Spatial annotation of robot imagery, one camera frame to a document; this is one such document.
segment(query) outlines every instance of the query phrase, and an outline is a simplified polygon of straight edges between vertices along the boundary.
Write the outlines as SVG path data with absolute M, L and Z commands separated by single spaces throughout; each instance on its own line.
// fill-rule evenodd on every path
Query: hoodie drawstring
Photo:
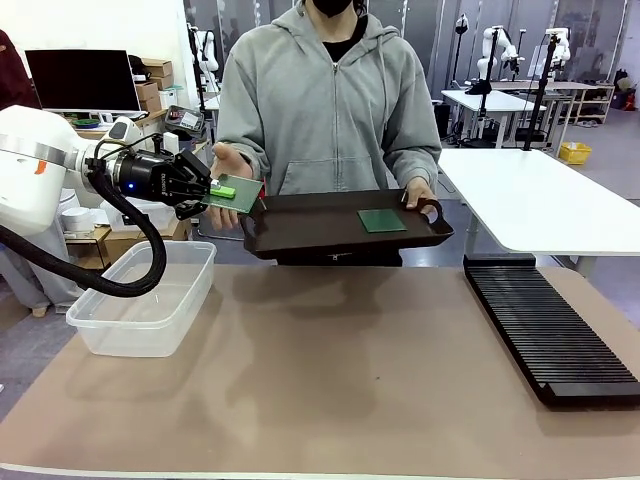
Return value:
M 382 66 L 382 95 L 384 96 L 384 117 L 382 117 L 382 134 L 387 131 L 387 115 L 389 114 L 389 101 L 387 100 L 387 67 L 384 64 L 384 55 L 382 54 L 382 37 L 378 37 L 378 57 Z

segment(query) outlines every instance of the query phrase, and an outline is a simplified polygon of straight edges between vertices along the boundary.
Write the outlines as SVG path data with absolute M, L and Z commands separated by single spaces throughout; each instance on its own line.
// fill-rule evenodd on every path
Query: black rack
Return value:
M 535 268 L 467 258 L 467 280 L 529 385 L 550 407 L 640 405 L 640 383 Z

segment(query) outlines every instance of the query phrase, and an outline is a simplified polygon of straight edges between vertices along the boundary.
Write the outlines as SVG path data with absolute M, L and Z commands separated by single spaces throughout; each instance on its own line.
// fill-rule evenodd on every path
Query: beige tabletop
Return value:
M 640 411 L 545 408 L 460 270 L 216 269 L 172 357 L 92 356 L 71 340 L 0 425 L 0 466 L 165 478 L 640 474 Z M 639 376 L 635 328 L 578 274 L 543 272 Z

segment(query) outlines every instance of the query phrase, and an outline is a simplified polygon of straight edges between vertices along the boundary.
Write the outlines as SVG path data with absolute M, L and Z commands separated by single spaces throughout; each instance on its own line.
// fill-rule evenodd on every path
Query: yellow basket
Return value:
M 560 159 L 569 165 L 584 165 L 591 155 L 591 147 L 584 143 L 565 142 L 560 147 Z

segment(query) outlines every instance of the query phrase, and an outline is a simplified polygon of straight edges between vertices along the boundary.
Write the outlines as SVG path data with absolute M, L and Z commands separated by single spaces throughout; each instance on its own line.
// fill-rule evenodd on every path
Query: table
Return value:
M 481 223 L 505 250 L 585 276 L 597 257 L 640 256 L 640 208 L 543 152 L 445 149 L 439 166 L 472 212 L 466 253 Z
M 471 131 L 471 117 L 474 113 L 480 111 L 482 95 L 467 95 L 464 90 L 442 90 L 442 95 L 464 108 L 463 131 Z M 513 114 L 522 114 L 523 112 L 531 112 L 533 111 L 533 106 L 533 102 L 528 102 L 497 90 L 493 90 L 489 95 L 487 95 L 487 113 L 495 114 L 500 119 L 500 127 L 498 129 L 498 138 L 496 141 L 497 149 L 502 148 L 509 116 Z
M 0 467 L 238 480 L 640 472 L 640 411 L 549 411 L 461 270 L 216 269 L 172 357 L 93 356 L 78 337 L 64 347 L 0 424 Z M 639 376 L 633 325 L 575 272 L 542 272 Z
M 531 80 L 516 80 L 515 82 L 491 82 L 491 86 L 500 91 L 512 91 L 512 90 L 538 90 L 538 82 Z M 567 112 L 572 112 L 573 107 L 576 104 L 576 96 L 578 92 L 582 92 L 580 104 L 578 107 L 578 112 L 576 114 L 576 121 L 579 118 L 580 111 L 582 110 L 582 105 L 584 104 L 584 96 L 588 90 L 598 90 L 599 88 L 608 88 L 607 85 L 588 85 L 586 83 L 579 82 L 549 82 L 547 84 L 546 90 L 568 90 L 571 94 L 571 101 L 569 102 L 569 107 Z M 558 143 L 558 148 L 556 149 L 556 157 L 560 153 L 560 147 L 562 147 L 562 142 L 564 141 L 564 137 L 567 133 L 567 127 L 569 126 L 569 120 L 571 115 L 567 115 L 564 119 L 564 125 L 562 127 L 562 134 L 560 135 L 560 142 Z M 603 123 L 606 121 L 607 115 L 604 115 Z
M 491 82 L 494 90 L 503 92 L 509 90 L 538 90 L 538 81 L 516 80 L 515 82 Z M 597 90 L 598 86 L 579 82 L 552 82 L 549 81 L 546 90 Z

